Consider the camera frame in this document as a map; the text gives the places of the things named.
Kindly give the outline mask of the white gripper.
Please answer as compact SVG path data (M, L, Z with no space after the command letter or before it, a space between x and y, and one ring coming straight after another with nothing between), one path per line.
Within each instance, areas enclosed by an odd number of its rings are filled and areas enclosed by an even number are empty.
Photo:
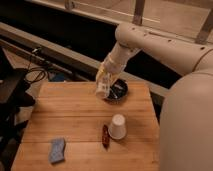
M127 53L110 52L97 71L96 82L99 82L106 75L106 72L108 72L111 74L109 76L109 83L113 86L119 79L119 74L125 69L128 60L129 55Z

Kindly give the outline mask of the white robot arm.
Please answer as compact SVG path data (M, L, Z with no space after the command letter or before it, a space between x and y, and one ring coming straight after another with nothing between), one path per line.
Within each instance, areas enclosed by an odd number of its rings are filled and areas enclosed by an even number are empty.
M159 171L213 171L213 46L168 38L133 23L121 23L116 44L96 75L105 99L127 62L144 51L181 75L161 110Z

